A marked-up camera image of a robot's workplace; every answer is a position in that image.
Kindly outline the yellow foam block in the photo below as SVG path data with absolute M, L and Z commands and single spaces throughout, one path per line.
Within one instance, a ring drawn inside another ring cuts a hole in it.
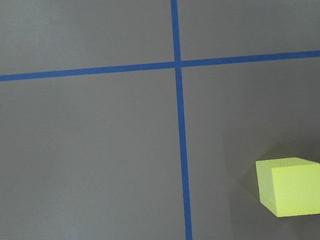
M 259 200 L 276 217 L 320 213 L 320 164 L 297 157 L 255 162 Z

